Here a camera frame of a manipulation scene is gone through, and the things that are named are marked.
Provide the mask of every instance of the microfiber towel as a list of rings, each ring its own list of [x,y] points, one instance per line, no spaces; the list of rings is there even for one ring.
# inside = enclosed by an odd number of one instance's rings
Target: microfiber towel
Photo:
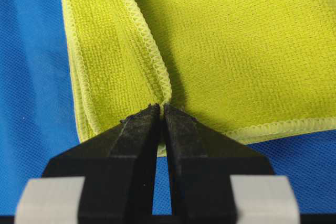
[[[336,128],[336,0],[62,7],[81,142],[149,103],[244,144]]]

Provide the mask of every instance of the folded towel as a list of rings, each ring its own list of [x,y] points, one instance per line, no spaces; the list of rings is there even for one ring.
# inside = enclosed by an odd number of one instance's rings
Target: folded towel
[[[336,0],[62,6],[81,142],[167,102],[244,144],[336,128]]]

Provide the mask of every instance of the white block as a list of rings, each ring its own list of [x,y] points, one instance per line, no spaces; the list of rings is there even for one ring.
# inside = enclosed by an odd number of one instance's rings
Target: white block
[[[300,212],[286,176],[231,175],[237,224],[299,224]]]
[[[77,224],[84,177],[30,179],[16,207],[15,224]]]

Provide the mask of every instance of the blue background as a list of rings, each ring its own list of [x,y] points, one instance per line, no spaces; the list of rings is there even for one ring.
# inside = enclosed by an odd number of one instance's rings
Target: blue background
[[[0,1],[0,215],[29,178],[78,144],[60,0]],[[336,131],[250,145],[287,175],[302,213],[336,212]],[[154,214],[170,214],[166,158],[158,158]]]

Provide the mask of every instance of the stitched hem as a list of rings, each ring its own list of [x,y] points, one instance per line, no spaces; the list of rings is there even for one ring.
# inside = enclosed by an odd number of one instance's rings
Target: stitched hem
[[[255,144],[283,137],[334,129],[336,129],[336,116],[330,118],[307,118],[265,123],[221,133],[242,144]],[[165,146],[162,146],[157,152],[158,157],[167,155]]]
[[[123,0],[126,9],[129,12],[131,19],[134,21],[134,25],[137,28],[148,55],[152,61],[153,69],[156,73],[156,77],[159,81],[161,92],[163,95],[163,101],[160,104],[161,110],[165,103],[170,102],[172,97],[172,86],[169,79],[167,68],[163,62],[160,51],[156,45],[156,42],[152,36],[152,33],[139,9],[135,0]]]
[[[68,48],[72,50],[74,68],[76,69],[76,75],[78,76],[78,84],[80,87],[81,99],[76,99],[76,102],[82,102],[82,105],[75,105],[76,120],[78,122],[77,131],[80,138],[83,138],[84,135],[88,132],[85,127],[85,121],[88,120],[93,132],[98,134],[101,132],[101,126],[97,118],[97,114],[94,109],[94,104],[91,97],[90,84],[88,81],[86,66],[84,64],[79,40],[77,37],[75,20],[72,15],[72,7],[70,0],[62,0],[63,4],[63,16],[65,23],[65,31],[67,34],[67,43]]]

